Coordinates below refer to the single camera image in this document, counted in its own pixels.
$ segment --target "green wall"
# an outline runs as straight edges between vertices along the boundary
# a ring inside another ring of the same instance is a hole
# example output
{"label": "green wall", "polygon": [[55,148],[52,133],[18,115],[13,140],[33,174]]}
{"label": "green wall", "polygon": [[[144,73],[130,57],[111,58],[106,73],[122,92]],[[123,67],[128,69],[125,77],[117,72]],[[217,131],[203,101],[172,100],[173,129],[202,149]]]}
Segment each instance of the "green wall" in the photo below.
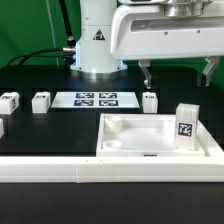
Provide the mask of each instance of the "green wall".
{"label": "green wall", "polygon": [[[58,0],[49,0],[57,47],[66,45]],[[66,0],[73,34],[76,40],[81,35],[79,0]],[[53,48],[51,26],[46,0],[7,0],[0,3],[0,67],[13,57],[33,51]],[[32,59],[27,64],[55,64],[55,59]],[[153,61],[154,65],[181,65],[203,70],[204,59],[178,59]],[[212,76],[212,82],[224,92],[224,58]]]}

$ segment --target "warning label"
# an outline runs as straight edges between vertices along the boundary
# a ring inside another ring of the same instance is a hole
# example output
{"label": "warning label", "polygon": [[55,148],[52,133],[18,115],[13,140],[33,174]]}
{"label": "warning label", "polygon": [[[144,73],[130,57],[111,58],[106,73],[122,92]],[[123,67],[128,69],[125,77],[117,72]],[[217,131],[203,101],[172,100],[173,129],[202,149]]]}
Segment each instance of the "warning label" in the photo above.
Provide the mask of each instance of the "warning label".
{"label": "warning label", "polygon": [[97,31],[93,40],[105,40],[105,37],[100,29]]}

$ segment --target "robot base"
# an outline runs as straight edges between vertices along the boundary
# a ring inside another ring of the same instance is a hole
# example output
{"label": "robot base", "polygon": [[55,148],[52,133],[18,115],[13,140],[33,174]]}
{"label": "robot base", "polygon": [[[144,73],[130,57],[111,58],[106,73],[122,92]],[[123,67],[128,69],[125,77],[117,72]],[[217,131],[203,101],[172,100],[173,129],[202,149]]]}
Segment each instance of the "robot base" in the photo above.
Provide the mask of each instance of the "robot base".
{"label": "robot base", "polygon": [[111,73],[93,73],[93,72],[83,72],[79,70],[71,70],[72,75],[80,78],[90,79],[90,80],[106,80],[106,79],[116,79],[124,77],[127,75],[127,70],[119,70]]}

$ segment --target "white tray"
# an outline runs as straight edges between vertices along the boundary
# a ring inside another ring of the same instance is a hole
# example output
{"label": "white tray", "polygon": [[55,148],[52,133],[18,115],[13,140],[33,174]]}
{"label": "white tray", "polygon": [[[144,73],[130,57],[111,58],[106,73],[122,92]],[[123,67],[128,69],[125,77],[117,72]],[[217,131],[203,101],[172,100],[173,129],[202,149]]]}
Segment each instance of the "white tray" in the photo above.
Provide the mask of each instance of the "white tray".
{"label": "white tray", "polygon": [[198,122],[195,149],[174,148],[175,117],[174,115],[102,114],[97,156],[208,156],[210,149],[203,147],[207,144],[207,138],[200,138],[206,129],[200,121]]}

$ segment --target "white rectangular block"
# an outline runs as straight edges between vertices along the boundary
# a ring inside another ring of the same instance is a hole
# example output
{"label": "white rectangular block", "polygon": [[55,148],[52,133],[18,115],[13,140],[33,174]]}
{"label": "white rectangular block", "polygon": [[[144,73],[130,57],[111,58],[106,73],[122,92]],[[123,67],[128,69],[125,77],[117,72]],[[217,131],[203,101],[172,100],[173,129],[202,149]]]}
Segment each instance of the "white rectangular block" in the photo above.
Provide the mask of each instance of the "white rectangular block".
{"label": "white rectangular block", "polygon": [[4,93],[0,97],[0,114],[12,114],[19,106],[19,94],[16,92]]}
{"label": "white rectangular block", "polygon": [[176,110],[174,136],[174,147],[176,149],[195,149],[198,116],[198,105],[179,104]]}
{"label": "white rectangular block", "polygon": [[32,111],[35,114],[46,114],[51,105],[49,92],[37,92],[32,99]]}
{"label": "white rectangular block", "polygon": [[145,92],[142,95],[142,107],[144,113],[157,113],[158,99],[155,93]]}
{"label": "white rectangular block", "polygon": [[4,135],[3,120],[0,119],[0,138]]}

